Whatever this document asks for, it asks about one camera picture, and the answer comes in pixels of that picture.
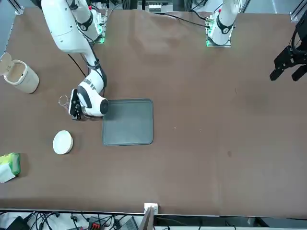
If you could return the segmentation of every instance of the green package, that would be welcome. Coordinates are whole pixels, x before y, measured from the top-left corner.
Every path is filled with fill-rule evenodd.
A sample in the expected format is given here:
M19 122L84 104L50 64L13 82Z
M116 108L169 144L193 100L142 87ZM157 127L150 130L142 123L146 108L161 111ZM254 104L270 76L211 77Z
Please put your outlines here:
M17 176L20 173L20 153L10 153L0 157L1 164L9 164L12 173Z

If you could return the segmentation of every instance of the glass cup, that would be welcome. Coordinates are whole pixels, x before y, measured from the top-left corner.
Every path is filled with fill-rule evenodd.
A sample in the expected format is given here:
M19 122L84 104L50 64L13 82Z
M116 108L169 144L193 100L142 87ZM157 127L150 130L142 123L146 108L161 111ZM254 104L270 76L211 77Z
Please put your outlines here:
M63 95L59 97L58 103L60 106L63 106L63 108L65 108L68 111L70 101L71 99L68 96Z

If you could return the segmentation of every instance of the white plate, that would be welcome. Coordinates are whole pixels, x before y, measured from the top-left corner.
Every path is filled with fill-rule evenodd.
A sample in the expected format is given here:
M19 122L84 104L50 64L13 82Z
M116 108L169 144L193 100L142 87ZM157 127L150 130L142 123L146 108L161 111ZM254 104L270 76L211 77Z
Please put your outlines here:
M62 130L56 134L53 139L53 150L56 154L65 154L68 153L73 146L73 139L71 134L66 131Z

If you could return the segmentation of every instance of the table surface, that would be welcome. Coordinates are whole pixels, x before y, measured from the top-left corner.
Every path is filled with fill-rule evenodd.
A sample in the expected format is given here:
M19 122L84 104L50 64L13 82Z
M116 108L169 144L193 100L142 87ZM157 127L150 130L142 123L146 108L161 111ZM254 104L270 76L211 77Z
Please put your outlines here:
M58 98L83 76L41 11L26 9L7 51L40 84L24 94L0 82L0 152L20 152L22 167L0 185L1 207L142 212L152 202L163 214L307 217L307 80L293 82L294 69L269 79L295 27L288 15L240 14L231 48L144 11L114 11L107 25L95 45L106 98L150 98L153 143L105 147L101 120L71 120ZM59 156L52 140L63 129L74 146Z

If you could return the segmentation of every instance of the wire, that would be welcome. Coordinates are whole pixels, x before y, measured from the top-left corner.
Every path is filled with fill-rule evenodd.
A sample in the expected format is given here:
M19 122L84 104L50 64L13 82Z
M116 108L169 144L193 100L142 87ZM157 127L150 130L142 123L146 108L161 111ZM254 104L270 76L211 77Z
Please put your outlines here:
M219 6L213 11L213 13L215 13L221 6L222 6L222 4L219 5Z
M101 228L101 221L100 221L100 216L99 216L99 214L98 214L98 219L99 219L99 226L100 226L100 228Z
M87 222L90 222L89 218L86 218L82 213L81 213L81 216L82 216Z
M78 30L80 31L81 34L83 34L87 39L90 39L92 42L94 42L93 39L91 39L89 36L87 36L85 33L83 33L80 28L78 27Z
M76 225L76 222L74 221L74 220L72 220L73 221L73 224L75 225L75 227L76 227L76 230L78 230L78 226Z
M72 58L72 56L70 54L67 54L72 60L73 62L76 64L76 66L79 68L79 70L81 71L81 73L83 74L83 76L86 78L85 73L82 71L81 67L78 65L78 63L75 61L75 59Z
M42 220L43 228L44 228L44 223L46 223L46 224L48 225L48 228L49 228L50 230L52 230L52 228L50 227L50 225L49 225L49 223L48 223L48 218L49 218L51 215L52 215L51 213L50 213L50 214L47 214L47 213L41 214L41 213L40 213L40 216L41 216L41 218L43 219L43 220Z
M91 7L94 8L95 10L97 10L97 11L99 10L99 9L98 9L96 6L94 6L94 5L91 5Z
M200 19L206 20L206 18L201 17L201 16L199 15L199 13L197 13L195 10L191 10L191 12L195 13L195 14L197 15L197 17L199 17Z
M126 217L127 215L124 215L124 216L122 216L121 218L119 218L119 219L117 219L117 221L121 221L124 217ZM115 228L115 218L114 218L114 224L113 224L113 226L109 229L109 230L112 230L112 229L115 229L115 230L118 230L118 229L116 229Z
M210 26L208 26L208 25L202 25L202 24L194 23L194 22L188 21L188 20L183 19L183 18L179 18L179 17L174 16L174 15L171 15L171 14L166 14L166 13L165 13L164 15L166 15L166 16L171 16L171 17L173 17L173 18L177 18L177 19L183 20L183 21L185 21L185 22L188 22L188 23L191 23L191 24L194 24L194 25L199 25L199 26L202 26L202 27L210 28Z
M38 214L36 215L36 218L35 218L35 226L36 226L36 230L38 230L38 227L37 227L37 221L38 221Z
M307 51L298 50L298 49L296 49L296 47L294 46L296 33L297 33L297 30L295 29L294 32L293 32L293 35L292 35L292 39L291 39L291 48L293 49L293 53L305 55L305 54L307 54Z
M200 3L198 3L196 6L194 6L193 9L195 9L196 7L198 7L198 6L199 6L200 4L202 4L204 1L207 2L208 0L202 0Z
M176 222L176 223L178 223L180 225L187 226L186 224L184 224L184 223L182 223L182 222L180 222L178 220L175 220L175 219L168 219L168 218L164 218L164 217L157 217L157 219L170 220L170 221Z

